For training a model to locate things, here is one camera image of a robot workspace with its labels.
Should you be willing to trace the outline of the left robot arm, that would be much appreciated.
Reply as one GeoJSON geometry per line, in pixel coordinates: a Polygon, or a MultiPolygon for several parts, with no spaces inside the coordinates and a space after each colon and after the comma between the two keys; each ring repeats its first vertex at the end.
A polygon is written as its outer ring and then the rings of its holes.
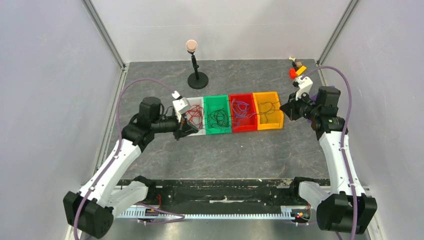
{"type": "Polygon", "coordinates": [[[152,204],[157,198],[155,182],[138,176],[122,190],[114,189],[127,168],[151,143],[155,134],[172,133],[175,139],[199,130],[186,117],[191,105],[187,98],[172,102],[173,112],[161,116],[161,101],[145,97],[128,125],[120,133],[112,152],[101,167],[77,192],[69,191],[63,198],[66,220],[75,231],[96,239],[103,238],[114,219],[130,206],[143,202],[152,204]]]}

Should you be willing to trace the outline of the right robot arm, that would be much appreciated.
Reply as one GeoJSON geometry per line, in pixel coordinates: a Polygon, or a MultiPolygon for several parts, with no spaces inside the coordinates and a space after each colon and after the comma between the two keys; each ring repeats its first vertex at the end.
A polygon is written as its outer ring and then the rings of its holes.
{"type": "Polygon", "coordinates": [[[280,107],[290,120],[305,118],[311,122],[321,146],[330,178],[326,192],[310,177],[295,177],[289,186],[289,199],[295,204],[306,201],[316,211],[318,227],[323,231],[361,235],[378,209],[374,197],[360,184],[349,149],[346,119],[338,116],[341,92],[321,86],[315,100],[300,90],[289,95],[280,107]]]}

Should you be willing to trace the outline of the orange plastic bin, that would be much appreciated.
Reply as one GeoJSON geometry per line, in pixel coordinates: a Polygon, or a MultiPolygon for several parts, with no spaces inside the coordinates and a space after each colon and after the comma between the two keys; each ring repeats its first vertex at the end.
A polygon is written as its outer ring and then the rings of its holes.
{"type": "Polygon", "coordinates": [[[280,98],[276,91],[254,92],[257,130],[278,130],[284,125],[284,113],[280,110],[280,98]]]}

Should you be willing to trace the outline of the white transparent plastic bin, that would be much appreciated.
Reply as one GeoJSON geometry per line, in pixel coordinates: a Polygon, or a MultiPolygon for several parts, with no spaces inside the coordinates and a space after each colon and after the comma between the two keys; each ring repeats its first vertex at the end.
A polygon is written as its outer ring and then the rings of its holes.
{"type": "Polygon", "coordinates": [[[206,134],[205,129],[205,108],[203,97],[189,97],[187,98],[191,105],[190,110],[186,113],[187,120],[192,123],[198,132],[190,136],[201,136],[206,134]]]}

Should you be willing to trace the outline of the purple metronome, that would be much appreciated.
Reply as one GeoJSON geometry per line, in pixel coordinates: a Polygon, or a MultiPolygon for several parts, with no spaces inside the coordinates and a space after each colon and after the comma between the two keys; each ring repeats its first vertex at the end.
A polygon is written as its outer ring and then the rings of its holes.
{"type": "Polygon", "coordinates": [[[319,87],[317,93],[310,97],[314,106],[322,106],[323,109],[318,112],[323,116],[336,117],[338,113],[338,102],[341,91],[331,86],[319,87]]]}

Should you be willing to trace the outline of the red wooden block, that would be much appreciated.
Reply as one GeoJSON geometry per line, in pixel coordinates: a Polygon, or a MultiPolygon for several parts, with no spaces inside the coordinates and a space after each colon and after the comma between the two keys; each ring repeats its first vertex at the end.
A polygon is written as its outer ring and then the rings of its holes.
{"type": "Polygon", "coordinates": [[[290,77],[291,79],[295,79],[297,76],[298,76],[298,75],[297,75],[297,73],[296,73],[296,70],[295,70],[294,68],[290,68],[290,69],[289,69],[289,77],[290,77]]]}

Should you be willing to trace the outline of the green plastic bin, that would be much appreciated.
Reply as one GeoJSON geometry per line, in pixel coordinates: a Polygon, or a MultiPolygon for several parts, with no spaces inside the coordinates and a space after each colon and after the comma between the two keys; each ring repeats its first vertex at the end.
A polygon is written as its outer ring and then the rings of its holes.
{"type": "Polygon", "coordinates": [[[204,96],[203,101],[206,134],[230,134],[232,123],[228,95],[204,96]]]}

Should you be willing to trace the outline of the yellow wooden bar block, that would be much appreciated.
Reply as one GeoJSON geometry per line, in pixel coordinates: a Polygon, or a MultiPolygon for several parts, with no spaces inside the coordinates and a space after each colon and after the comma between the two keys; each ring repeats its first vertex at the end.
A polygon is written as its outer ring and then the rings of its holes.
{"type": "Polygon", "coordinates": [[[296,75],[297,75],[297,76],[300,76],[300,75],[302,75],[302,74],[303,74],[306,70],[307,70],[307,67],[303,65],[303,66],[299,67],[295,73],[296,73],[296,75]]]}

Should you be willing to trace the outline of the red plastic bin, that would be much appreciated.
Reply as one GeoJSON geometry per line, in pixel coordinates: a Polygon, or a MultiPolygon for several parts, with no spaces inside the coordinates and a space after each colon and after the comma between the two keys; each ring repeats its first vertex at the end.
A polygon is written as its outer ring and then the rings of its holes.
{"type": "Polygon", "coordinates": [[[256,107],[252,93],[230,94],[229,106],[233,133],[258,130],[256,107]]]}

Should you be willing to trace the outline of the black microphone stand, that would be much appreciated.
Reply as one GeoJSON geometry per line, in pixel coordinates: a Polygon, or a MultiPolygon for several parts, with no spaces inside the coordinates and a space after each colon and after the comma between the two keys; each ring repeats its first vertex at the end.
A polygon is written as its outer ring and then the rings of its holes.
{"type": "Polygon", "coordinates": [[[186,51],[191,55],[191,63],[194,69],[194,73],[191,73],[187,78],[187,83],[192,89],[200,90],[205,88],[209,83],[208,76],[199,72],[199,65],[195,56],[195,52],[198,48],[198,43],[194,39],[189,39],[186,44],[186,51]]]}

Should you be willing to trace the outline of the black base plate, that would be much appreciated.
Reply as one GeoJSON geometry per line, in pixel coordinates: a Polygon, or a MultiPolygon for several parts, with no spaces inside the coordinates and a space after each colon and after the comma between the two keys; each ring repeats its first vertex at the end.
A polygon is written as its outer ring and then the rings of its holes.
{"type": "Polygon", "coordinates": [[[277,214],[281,207],[306,208],[291,178],[155,179],[142,203],[179,214],[277,214]]]}

